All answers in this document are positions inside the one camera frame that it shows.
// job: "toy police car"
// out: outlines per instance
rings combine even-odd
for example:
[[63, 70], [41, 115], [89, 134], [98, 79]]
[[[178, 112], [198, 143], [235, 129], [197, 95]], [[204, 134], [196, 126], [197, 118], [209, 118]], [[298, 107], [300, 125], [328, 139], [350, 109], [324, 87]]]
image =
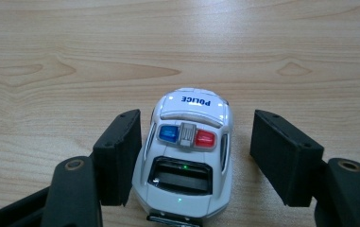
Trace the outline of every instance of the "toy police car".
[[227, 207], [231, 130], [229, 103], [211, 91], [181, 88], [160, 99], [132, 178], [148, 220], [198, 226]]

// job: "wood grain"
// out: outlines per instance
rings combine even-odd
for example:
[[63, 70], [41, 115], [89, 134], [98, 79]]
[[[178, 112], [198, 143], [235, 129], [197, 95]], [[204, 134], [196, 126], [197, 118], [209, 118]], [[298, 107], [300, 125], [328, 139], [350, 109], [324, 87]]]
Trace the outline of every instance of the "wood grain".
[[[207, 226], [314, 226], [249, 156], [253, 112], [280, 114], [360, 162], [360, 1], [0, 1], [0, 207], [88, 155], [116, 115], [184, 86], [235, 117], [231, 203]], [[155, 226], [134, 195], [105, 226]]]

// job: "red light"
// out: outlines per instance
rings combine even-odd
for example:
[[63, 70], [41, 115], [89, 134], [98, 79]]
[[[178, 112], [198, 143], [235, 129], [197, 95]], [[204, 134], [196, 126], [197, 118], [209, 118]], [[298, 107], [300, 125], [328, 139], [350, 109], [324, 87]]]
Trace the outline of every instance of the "red light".
[[212, 146], [214, 146], [214, 134], [209, 131], [197, 131], [195, 146], [211, 148]]

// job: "blue light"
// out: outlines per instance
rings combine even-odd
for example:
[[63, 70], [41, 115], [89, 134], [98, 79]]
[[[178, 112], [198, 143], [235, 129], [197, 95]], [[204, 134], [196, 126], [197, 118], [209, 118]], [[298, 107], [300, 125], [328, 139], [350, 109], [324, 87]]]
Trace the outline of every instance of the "blue light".
[[176, 143], [179, 135], [177, 126], [162, 126], [160, 128], [159, 138], [171, 143]]

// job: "screw hole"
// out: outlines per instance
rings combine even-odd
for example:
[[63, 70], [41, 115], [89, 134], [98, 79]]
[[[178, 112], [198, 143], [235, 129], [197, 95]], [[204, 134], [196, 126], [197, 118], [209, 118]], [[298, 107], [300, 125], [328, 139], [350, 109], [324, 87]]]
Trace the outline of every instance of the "screw hole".
[[82, 168], [85, 163], [80, 159], [75, 159], [65, 164], [65, 169], [72, 171]]
[[345, 169], [347, 169], [348, 171], [351, 171], [351, 172], [360, 172], [360, 166], [353, 163], [353, 162], [340, 160], [338, 162], [338, 165], [345, 168]]

